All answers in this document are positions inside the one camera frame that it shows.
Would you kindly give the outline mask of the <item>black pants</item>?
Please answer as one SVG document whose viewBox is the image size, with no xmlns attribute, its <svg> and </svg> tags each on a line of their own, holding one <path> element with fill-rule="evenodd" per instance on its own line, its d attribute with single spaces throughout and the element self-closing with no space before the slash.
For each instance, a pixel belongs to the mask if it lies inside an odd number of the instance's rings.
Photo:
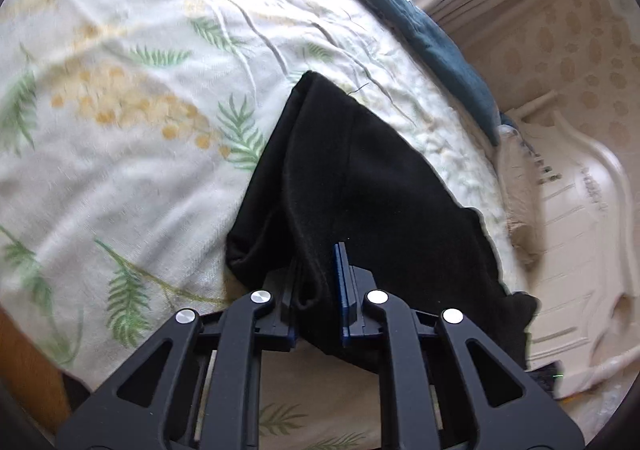
<svg viewBox="0 0 640 450">
<path fill-rule="evenodd" d="M 524 364 L 537 302 L 509 293 L 480 213 L 459 205 L 426 159 L 318 72 L 293 88 L 227 236 L 232 274 L 255 291 L 284 274 L 295 285 L 299 335 L 370 372 L 342 344 L 334 247 L 410 308 L 461 310 Z"/>
</svg>

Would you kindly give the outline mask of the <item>cream carved headboard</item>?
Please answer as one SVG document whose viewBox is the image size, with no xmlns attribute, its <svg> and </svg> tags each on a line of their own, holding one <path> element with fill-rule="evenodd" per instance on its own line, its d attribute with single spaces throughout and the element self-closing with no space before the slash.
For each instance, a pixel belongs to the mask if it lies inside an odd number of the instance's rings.
<svg viewBox="0 0 640 450">
<path fill-rule="evenodd" d="M 637 326 L 611 340 L 622 299 L 639 296 L 632 241 L 632 196 L 623 165 L 601 142 L 573 127 L 550 91 L 509 110 L 541 168 L 544 249 L 529 274 L 540 310 L 530 326 L 529 362 L 562 366 L 565 398 L 597 385 L 638 358 Z"/>
</svg>

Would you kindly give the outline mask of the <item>beige pillow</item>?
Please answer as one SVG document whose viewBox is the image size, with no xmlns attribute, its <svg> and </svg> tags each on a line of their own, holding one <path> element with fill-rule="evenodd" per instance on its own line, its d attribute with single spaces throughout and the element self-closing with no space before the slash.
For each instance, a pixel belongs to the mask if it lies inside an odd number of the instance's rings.
<svg viewBox="0 0 640 450">
<path fill-rule="evenodd" d="M 533 268 L 544 252 L 540 167 L 518 130 L 500 125 L 498 135 L 495 166 L 506 226 L 518 261 L 525 268 Z"/>
</svg>

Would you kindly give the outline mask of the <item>floral white bed sheet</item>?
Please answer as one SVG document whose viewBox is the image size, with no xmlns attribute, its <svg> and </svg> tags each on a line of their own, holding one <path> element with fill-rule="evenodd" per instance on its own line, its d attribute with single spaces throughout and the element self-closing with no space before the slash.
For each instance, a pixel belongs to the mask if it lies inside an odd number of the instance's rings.
<svg viewBox="0 0 640 450">
<path fill-rule="evenodd" d="M 4 0 L 1 375 L 45 430 L 171 314 L 243 295 L 226 238 L 310 70 L 480 213 L 521 284 L 495 147 L 366 0 Z"/>
</svg>

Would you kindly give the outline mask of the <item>dark teal blanket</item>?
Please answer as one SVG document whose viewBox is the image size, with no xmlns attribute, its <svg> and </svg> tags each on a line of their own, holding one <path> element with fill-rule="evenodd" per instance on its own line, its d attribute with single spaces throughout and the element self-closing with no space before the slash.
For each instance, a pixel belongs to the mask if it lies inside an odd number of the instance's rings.
<svg viewBox="0 0 640 450">
<path fill-rule="evenodd" d="M 491 145 L 499 143 L 500 113 L 486 82 L 460 49 L 423 10 L 409 0 L 366 0 L 392 24 L 414 53 L 431 69 L 484 132 Z"/>
</svg>

